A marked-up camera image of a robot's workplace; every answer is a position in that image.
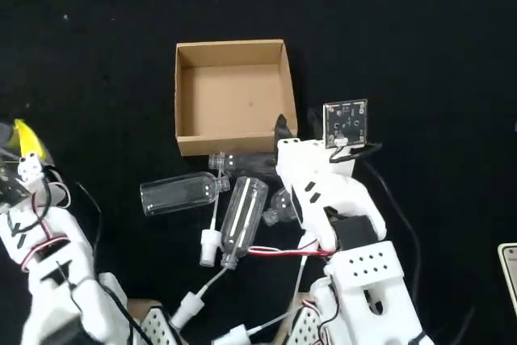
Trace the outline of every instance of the cardboard box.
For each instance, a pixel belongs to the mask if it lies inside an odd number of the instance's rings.
[[[282,40],[176,46],[176,137],[182,155],[271,152],[280,113],[296,134],[288,54]]]

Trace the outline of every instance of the yellow part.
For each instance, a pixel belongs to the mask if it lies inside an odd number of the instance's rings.
[[[22,157],[35,152],[41,159],[45,160],[45,148],[32,128],[26,125],[23,120],[15,119],[15,131],[18,132],[20,155]]]

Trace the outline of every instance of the red wire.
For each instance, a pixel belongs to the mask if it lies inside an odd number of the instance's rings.
[[[38,252],[39,250],[42,250],[46,246],[50,246],[54,242],[60,242],[60,241],[63,241],[63,240],[69,240],[69,239],[65,235],[57,236],[55,238],[50,238],[46,242],[41,242],[40,244],[37,244],[37,245],[33,246],[32,249],[29,251],[29,253],[22,260],[22,263],[20,264],[20,266],[22,268],[22,271],[25,271],[25,266],[27,265],[27,262],[29,261],[30,258],[32,258],[32,256],[34,256],[34,254],[36,252]]]
[[[264,251],[264,252],[255,252],[248,251],[248,255],[252,256],[331,256],[332,252],[325,252],[323,250],[297,250],[297,251]]]

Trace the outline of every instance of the robotic arm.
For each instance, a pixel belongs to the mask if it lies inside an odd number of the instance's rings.
[[[350,154],[353,146],[336,152],[326,148],[327,141],[279,141],[276,169],[301,228],[316,236],[324,251],[335,252],[325,266],[326,276],[310,290],[326,320],[330,343],[431,345],[404,283],[397,252],[391,242],[383,241],[385,221],[368,190],[351,177],[354,160],[330,162],[336,153]]]
[[[0,238],[28,272],[32,294],[22,345],[179,343],[160,309],[149,311],[141,329],[128,321],[124,291],[111,273],[96,275],[90,243],[58,206],[68,189],[48,181],[37,152],[19,159],[18,175],[0,164],[0,194]],[[146,339],[135,328],[149,332]]]

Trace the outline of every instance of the black cloth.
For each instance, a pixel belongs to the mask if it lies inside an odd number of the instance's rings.
[[[517,240],[516,11],[515,0],[0,0],[0,111],[25,118],[99,202],[100,269],[130,297],[173,312],[217,271],[198,264],[212,207],[148,219],[141,211],[140,183],[206,167],[206,158],[181,158],[174,139],[174,47],[283,38],[302,137],[309,107],[369,99],[369,139],[384,143],[371,162],[422,240],[424,330],[449,343],[475,305],[464,343],[515,343],[497,247]],[[410,284],[410,236],[357,166]],[[95,213],[74,192],[92,238]],[[256,242],[289,247],[299,236],[295,225],[261,225]],[[16,343],[27,277],[0,252],[0,331]],[[283,313],[298,263],[242,259],[205,294],[185,337],[204,344]],[[302,287],[318,276],[309,270]]]

